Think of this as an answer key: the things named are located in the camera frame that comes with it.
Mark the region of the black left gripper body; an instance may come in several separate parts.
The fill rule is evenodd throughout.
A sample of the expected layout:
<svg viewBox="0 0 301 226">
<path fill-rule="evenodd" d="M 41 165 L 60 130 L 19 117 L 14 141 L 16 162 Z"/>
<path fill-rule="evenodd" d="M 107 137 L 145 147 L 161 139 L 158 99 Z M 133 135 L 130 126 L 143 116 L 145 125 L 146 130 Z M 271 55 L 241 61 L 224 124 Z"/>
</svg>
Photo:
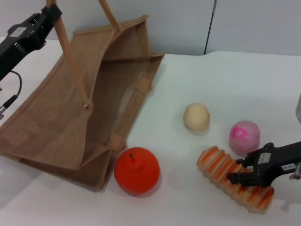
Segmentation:
<svg viewBox="0 0 301 226">
<path fill-rule="evenodd" d="M 16 24 L 0 44 L 0 78 L 14 69 L 29 53 L 45 45 L 47 28 L 38 23 Z"/>
</svg>

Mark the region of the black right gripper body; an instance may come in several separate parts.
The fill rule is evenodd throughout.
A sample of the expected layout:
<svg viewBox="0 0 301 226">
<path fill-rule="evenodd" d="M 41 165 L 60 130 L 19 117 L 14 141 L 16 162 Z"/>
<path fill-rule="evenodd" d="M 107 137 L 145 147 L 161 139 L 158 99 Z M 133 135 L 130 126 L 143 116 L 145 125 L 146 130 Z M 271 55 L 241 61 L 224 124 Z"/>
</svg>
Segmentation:
<svg viewBox="0 0 301 226">
<path fill-rule="evenodd" d="M 253 166 L 253 173 L 258 178 L 259 186 L 268 187 L 277 177 L 293 173 L 300 162 L 300 142 L 280 147 L 274 146 L 269 162 Z"/>
</svg>

